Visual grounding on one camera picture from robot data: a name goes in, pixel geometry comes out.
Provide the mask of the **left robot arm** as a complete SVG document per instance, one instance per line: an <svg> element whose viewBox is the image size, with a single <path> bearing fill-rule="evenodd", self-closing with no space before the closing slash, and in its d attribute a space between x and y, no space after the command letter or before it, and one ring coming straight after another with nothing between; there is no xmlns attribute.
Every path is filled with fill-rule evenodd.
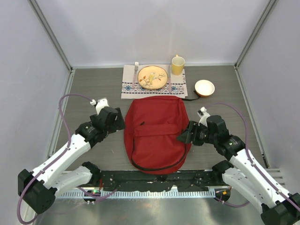
<svg viewBox="0 0 300 225"><path fill-rule="evenodd" d="M37 213L42 214L56 197L80 185L95 187L101 179L100 169L84 162L76 170L64 171L81 155L102 142L109 134L125 128L119 108L105 106L90 121L81 124L70 140L52 157L32 171L18 174L18 194Z"/></svg>

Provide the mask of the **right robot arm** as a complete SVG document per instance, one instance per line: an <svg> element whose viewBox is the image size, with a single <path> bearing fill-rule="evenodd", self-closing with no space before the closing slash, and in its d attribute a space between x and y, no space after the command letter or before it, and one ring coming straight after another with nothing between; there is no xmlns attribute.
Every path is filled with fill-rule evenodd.
<svg viewBox="0 0 300 225"><path fill-rule="evenodd" d="M293 225L300 220L300 195L291 194L255 159L245 143L231 135L219 115L190 121L177 140L201 146L212 144L225 160L214 165L212 181L236 189L260 213L266 225Z"/></svg>

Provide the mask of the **red backpack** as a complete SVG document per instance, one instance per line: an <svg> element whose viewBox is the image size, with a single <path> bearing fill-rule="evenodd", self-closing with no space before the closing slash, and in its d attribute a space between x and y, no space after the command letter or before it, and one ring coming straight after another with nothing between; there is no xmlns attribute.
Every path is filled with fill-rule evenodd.
<svg viewBox="0 0 300 225"><path fill-rule="evenodd" d="M130 163L156 175L178 171L191 149L177 140L188 127L184 100L152 96L132 101L125 116L124 145Z"/></svg>

